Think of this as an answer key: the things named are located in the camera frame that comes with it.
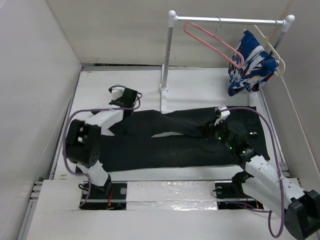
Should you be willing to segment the black trousers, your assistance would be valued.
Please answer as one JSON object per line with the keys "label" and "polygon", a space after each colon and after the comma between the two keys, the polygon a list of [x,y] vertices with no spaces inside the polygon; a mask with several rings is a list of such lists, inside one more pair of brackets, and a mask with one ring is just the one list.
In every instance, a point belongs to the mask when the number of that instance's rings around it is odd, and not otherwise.
{"label": "black trousers", "polygon": [[[269,160],[265,134],[254,107],[231,107],[224,123],[238,121],[249,134],[249,143]],[[99,160],[108,172],[156,168],[239,165],[217,140],[206,140],[197,126],[215,122],[213,107],[134,112],[102,133]]]}

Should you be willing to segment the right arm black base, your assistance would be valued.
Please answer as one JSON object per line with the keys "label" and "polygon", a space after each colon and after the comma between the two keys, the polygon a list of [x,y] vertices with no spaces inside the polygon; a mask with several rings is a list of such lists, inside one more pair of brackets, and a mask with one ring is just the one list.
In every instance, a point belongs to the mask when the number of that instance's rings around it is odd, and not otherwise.
{"label": "right arm black base", "polygon": [[238,172],[231,181],[215,182],[211,195],[216,199],[219,210],[246,209],[254,212],[264,211],[262,203],[243,192],[242,184],[252,176],[245,171]]}

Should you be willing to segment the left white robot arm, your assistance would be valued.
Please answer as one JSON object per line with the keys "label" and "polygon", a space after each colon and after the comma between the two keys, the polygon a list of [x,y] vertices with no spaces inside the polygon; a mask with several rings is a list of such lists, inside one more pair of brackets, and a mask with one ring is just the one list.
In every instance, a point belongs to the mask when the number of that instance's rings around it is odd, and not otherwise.
{"label": "left white robot arm", "polygon": [[141,105],[142,93],[125,87],[113,85],[108,91],[112,99],[106,108],[82,109],[73,113],[67,122],[64,133],[62,154],[69,169],[68,161],[75,164],[81,172],[75,176],[86,176],[86,191],[94,189],[100,198],[111,194],[111,177],[100,162],[102,133],[116,123],[132,115]]}

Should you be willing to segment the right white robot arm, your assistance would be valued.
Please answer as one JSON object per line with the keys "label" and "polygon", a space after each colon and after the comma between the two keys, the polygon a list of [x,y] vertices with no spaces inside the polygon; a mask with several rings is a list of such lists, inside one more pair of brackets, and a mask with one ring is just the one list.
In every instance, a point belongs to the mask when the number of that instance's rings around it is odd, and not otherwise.
{"label": "right white robot arm", "polygon": [[275,213],[287,231],[304,240],[320,229],[320,195],[292,183],[273,168],[249,142],[239,121],[205,123],[198,130],[207,140],[217,140],[237,159],[242,172],[232,178],[237,197],[250,196]]}

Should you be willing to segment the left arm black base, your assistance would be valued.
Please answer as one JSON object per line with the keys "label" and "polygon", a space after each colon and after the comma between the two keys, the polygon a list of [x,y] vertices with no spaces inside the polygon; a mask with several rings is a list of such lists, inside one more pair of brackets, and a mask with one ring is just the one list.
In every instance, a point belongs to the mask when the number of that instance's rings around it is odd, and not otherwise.
{"label": "left arm black base", "polygon": [[109,195],[105,195],[103,192],[92,189],[88,196],[88,200],[85,201],[88,193],[88,182],[79,184],[81,189],[81,210],[107,210],[118,211],[126,210],[127,208],[127,188],[128,182],[126,181],[113,181]]}

